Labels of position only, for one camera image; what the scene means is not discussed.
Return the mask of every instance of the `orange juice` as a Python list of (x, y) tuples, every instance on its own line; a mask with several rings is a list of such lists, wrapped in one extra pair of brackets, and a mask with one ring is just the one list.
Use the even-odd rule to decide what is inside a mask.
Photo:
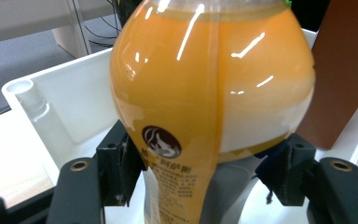
[(310, 49), (283, 3), (193, 5), (145, 1), (112, 53), (117, 110), (149, 167), (149, 223), (199, 223), (216, 164), (281, 142), (313, 92)]

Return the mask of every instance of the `table surface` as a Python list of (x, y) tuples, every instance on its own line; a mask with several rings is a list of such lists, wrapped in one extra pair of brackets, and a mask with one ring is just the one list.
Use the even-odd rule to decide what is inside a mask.
[(32, 141), (26, 133), (14, 111), (0, 115), (0, 196), (7, 207), (53, 186), (38, 155), (26, 146)]

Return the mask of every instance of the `cable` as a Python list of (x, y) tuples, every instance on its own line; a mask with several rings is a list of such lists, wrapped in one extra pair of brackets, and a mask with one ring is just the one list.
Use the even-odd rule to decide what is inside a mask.
[[(75, 14), (76, 14), (76, 17), (77, 17), (77, 20), (80, 21), (79, 19), (79, 15), (77, 13), (77, 8), (76, 8), (76, 4), (75, 4), (75, 0), (72, 0), (72, 3), (74, 4), (74, 7), (75, 7)], [(84, 32), (83, 32), (83, 29), (81, 28), (80, 26), (80, 33), (81, 33), (81, 36), (83, 38), (83, 42), (86, 44), (86, 37), (84, 36)], [(86, 53), (89, 55), (89, 49), (86, 47)]]
[(97, 37), (105, 38), (105, 39), (116, 39), (116, 38), (117, 38), (117, 36), (96, 35), (96, 34), (94, 34), (94, 33), (89, 29), (89, 27), (87, 27), (87, 26), (84, 26), (84, 27), (86, 27), (86, 29), (87, 29), (92, 35), (95, 35), (95, 36), (97, 36)]
[(106, 0), (106, 2), (108, 2), (112, 6), (113, 10), (115, 10), (115, 5), (113, 4), (113, 0), (112, 1)]
[(89, 40), (89, 42), (92, 43), (92, 44), (104, 47), (104, 48), (112, 48), (113, 47), (113, 45), (111, 45), (111, 44), (99, 43), (99, 42), (95, 42), (95, 41), (92, 41), (92, 40)]
[(115, 29), (118, 33), (121, 32), (120, 29), (118, 29), (117, 27), (115, 27), (115, 26), (113, 26), (112, 24), (110, 24), (110, 23), (109, 23), (108, 21), (106, 21), (103, 17), (101, 17), (101, 19), (103, 19), (103, 21), (104, 21), (106, 24), (108, 24), (110, 27), (112, 27), (113, 29)]
[(117, 13), (116, 13), (116, 8), (115, 7), (113, 7), (113, 13), (114, 13), (114, 15), (115, 15), (115, 24), (116, 24), (116, 31), (118, 32), (118, 28), (117, 28)]

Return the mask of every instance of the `gray carpet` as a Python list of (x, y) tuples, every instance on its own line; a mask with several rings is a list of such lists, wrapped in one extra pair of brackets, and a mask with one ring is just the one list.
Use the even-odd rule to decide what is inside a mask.
[[(108, 16), (86, 21), (92, 52), (110, 48), (114, 43), (117, 30), (116, 17)], [(74, 57), (55, 42), (53, 33), (45, 31), (33, 35), (0, 42), (0, 114), (10, 110), (1, 89), (10, 80), (24, 77), (52, 66), (72, 61)]]

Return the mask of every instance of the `plastic bottle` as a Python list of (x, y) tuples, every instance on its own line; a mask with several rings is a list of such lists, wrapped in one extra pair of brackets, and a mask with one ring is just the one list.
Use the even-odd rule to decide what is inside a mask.
[(254, 154), (296, 129), (314, 86), (307, 41), (281, 0), (143, 1), (110, 71), (148, 167), (148, 223), (238, 222)]

